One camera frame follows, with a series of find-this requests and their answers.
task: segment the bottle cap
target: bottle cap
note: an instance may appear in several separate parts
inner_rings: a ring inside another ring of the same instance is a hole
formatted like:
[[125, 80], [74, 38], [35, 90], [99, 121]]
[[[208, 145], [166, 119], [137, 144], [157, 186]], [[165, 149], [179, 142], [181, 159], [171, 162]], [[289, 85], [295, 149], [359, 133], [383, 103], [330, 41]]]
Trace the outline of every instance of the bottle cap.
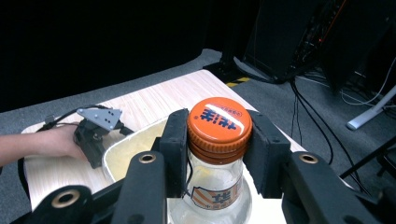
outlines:
[[248, 149], [251, 117], [234, 100], [212, 97], [199, 102], [191, 110], [187, 126], [190, 151], [202, 161], [230, 163]]

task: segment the clear bottle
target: clear bottle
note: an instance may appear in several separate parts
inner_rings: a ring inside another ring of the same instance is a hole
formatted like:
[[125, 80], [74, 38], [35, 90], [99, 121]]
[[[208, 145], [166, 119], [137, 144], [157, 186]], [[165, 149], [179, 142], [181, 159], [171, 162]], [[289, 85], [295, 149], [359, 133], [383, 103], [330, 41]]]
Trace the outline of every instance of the clear bottle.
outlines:
[[242, 158], [251, 134], [249, 113], [231, 99], [213, 97], [191, 110], [187, 124], [191, 179], [183, 199], [168, 199], [170, 223], [247, 223], [251, 195]]

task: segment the black equipment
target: black equipment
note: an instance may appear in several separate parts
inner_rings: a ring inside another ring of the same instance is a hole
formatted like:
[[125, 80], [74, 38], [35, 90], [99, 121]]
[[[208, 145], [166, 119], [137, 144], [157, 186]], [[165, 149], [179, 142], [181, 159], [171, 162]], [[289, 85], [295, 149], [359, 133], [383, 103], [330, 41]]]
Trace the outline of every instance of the black equipment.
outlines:
[[344, 0], [323, 37], [320, 66], [339, 91], [396, 19], [396, 1]]
[[[361, 195], [347, 187], [321, 157], [305, 151], [291, 153], [290, 142], [267, 117], [248, 112], [254, 125], [244, 163], [263, 198], [280, 199], [283, 194], [288, 223], [392, 221], [394, 189], [385, 189], [379, 199]], [[94, 194], [82, 186], [57, 189], [32, 214], [14, 223], [167, 223], [166, 198], [183, 197], [185, 192], [187, 115], [187, 109], [170, 115], [164, 135], [151, 151], [131, 159], [124, 179]]]
[[314, 37], [318, 36], [317, 24], [323, 20], [326, 2], [262, 1], [244, 62], [278, 81], [286, 81], [312, 66], [316, 61], [298, 56], [310, 53], [303, 52], [304, 45], [314, 46], [313, 51], [318, 44]]

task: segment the yellow and black tape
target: yellow and black tape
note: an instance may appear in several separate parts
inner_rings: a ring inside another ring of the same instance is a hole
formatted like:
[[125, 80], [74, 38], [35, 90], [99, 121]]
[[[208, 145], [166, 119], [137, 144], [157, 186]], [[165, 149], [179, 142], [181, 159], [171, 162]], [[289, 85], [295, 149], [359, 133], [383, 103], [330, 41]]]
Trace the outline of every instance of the yellow and black tape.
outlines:
[[243, 82], [246, 82], [246, 81], [249, 81], [249, 80], [250, 80], [250, 78], [248, 78], [248, 77], [241, 77], [241, 78], [238, 78], [235, 81], [226, 83], [226, 85], [228, 87], [234, 87], [234, 86], [236, 86], [236, 85], [238, 85], [240, 83], [243, 83]]

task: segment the person's arm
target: person's arm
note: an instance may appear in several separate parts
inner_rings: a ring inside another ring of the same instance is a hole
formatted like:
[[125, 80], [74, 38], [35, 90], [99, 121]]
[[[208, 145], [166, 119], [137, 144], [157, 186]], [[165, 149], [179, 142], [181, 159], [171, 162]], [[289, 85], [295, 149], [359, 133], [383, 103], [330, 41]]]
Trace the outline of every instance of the person's arm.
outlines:
[[71, 156], [86, 161], [73, 140], [75, 125], [64, 125], [39, 133], [0, 136], [0, 167], [30, 155]]

